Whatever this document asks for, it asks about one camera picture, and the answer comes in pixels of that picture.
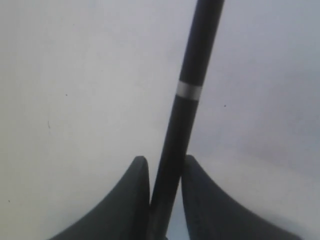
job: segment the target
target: black rubber piece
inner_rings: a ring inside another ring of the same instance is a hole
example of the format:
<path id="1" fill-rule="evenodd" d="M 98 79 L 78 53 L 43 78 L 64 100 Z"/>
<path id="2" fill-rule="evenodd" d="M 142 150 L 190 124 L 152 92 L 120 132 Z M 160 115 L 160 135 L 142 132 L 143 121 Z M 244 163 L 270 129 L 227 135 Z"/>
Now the black rubber piece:
<path id="1" fill-rule="evenodd" d="M 190 240 L 301 240 L 233 200 L 190 155 L 182 173 L 182 198 Z"/>
<path id="2" fill-rule="evenodd" d="M 138 156 L 93 210 L 51 240 L 145 240 L 149 200 L 148 163 Z"/>

